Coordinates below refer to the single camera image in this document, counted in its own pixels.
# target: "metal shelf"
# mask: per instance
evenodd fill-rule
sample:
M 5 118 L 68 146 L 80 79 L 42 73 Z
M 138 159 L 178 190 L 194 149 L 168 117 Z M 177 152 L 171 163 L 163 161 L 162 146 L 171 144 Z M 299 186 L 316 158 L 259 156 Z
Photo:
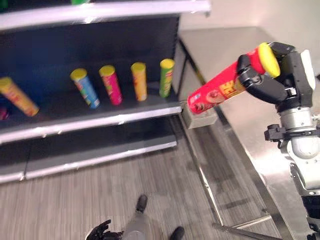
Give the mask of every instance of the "metal shelf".
M 30 141 L 27 141 L 0 147 L 0 183 L 19 181 L 24 178 L 30 146 Z
M 122 125 L 128 122 L 180 113 L 182 108 L 172 90 L 167 98 L 159 96 L 158 82 L 148 85 L 148 96 L 138 102 L 133 86 L 121 88 L 123 102 L 113 106 L 104 89 L 98 94 L 100 106 L 90 109 L 79 92 L 61 93 L 43 99 L 40 111 L 27 117 L 14 109 L 8 120 L 0 121 L 0 144 L 32 138 L 60 135 L 65 132 Z
M 118 1 L 54 6 L 0 14 L 0 31 L 61 23 L 89 24 L 139 16 L 208 13 L 210 10 L 208 0 Z
M 92 166 L 177 145 L 167 118 L 132 122 L 36 139 L 26 179 Z

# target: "red pringles can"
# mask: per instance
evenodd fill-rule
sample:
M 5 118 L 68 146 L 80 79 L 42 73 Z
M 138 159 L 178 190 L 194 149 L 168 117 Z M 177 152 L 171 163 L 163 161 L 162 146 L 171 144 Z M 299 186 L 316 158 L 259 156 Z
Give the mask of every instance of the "red pringles can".
M 280 74 L 278 62 L 267 43 L 261 43 L 259 47 L 247 53 L 251 66 L 259 73 L 266 71 L 276 77 Z M 200 114 L 233 96 L 245 91 L 237 78 L 237 61 L 232 63 L 205 85 L 200 87 L 187 98 L 187 104 L 191 112 Z
M 119 105 L 123 98 L 119 88 L 115 67 L 112 65 L 105 65 L 100 68 L 99 74 L 102 78 L 111 103 L 113 105 Z

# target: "yellow pringles can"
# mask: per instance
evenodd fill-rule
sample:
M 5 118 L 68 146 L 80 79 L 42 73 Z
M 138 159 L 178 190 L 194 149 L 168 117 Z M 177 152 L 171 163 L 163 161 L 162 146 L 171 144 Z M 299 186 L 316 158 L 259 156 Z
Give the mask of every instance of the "yellow pringles can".
M 135 96 L 138 101 L 147 99 L 146 64 L 135 62 L 131 66 Z
M 28 117 L 32 117 L 39 112 L 39 107 L 12 81 L 10 77 L 0 78 L 0 93 Z

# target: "stainless steel table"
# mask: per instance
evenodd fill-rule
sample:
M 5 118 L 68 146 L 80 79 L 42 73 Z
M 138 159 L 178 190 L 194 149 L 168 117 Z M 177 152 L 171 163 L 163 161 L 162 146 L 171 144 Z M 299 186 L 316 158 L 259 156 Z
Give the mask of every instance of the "stainless steel table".
M 198 82 L 186 76 L 190 68 L 196 71 L 197 78 L 204 83 L 259 43 L 276 40 L 258 27 L 181 31 L 179 37 L 179 48 L 187 60 L 181 79 L 185 78 L 183 86 L 188 85 L 179 87 L 180 100 L 185 100 L 199 86 Z M 319 81 L 317 82 L 317 92 L 313 96 L 315 113 L 320 112 L 320 86 Z M 282 156 L 276 143 L 264 139 L 267 126 L 280 122 L 275 107 L 244 92 L 221 104 L 219 110 L 220 116 L 225 117 L 226 125 L 231 126 L 230 137 L 238 141 L 240 148 L 246 153 L 243 158 L 249 161 L 249 172 L 251 166 L 255 169 L 252 176 L 259 178 L 256 182 L 265 204 L 271 208 L 276 207 L 277 209 L 270 211 L 276 213 L 278 210 L 281 215 L 272 218 L 282 237 L 291 238 L 284 236 L 289 232 L 292 239 L 306 239 L 311 230 L 305 218 L 306 210 L 301 197 L 290 177 L 289 162 Z M 259 187 L 259 182 L 264 184 L 264 189 Z

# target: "white wall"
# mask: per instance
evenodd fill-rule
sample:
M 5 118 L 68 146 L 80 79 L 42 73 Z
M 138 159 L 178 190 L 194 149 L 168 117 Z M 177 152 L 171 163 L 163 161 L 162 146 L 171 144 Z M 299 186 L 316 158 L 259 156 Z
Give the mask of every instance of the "white wall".
M 180 29 L 204 29 L 254 26 L 256 18 L 252 13 L 255 0 L 210 0 L 209 17 L 200 13 L 181 16 Z
M 209 17 L 181 17 L 180 29 L 258 26 L 279 42 L 309 49 L 320 74 L 320 0 L 211 0 Z
M 256 26 L 279 42 L 309 49 L 314 73 L 320 73 L 320 0 L 257 0 Z

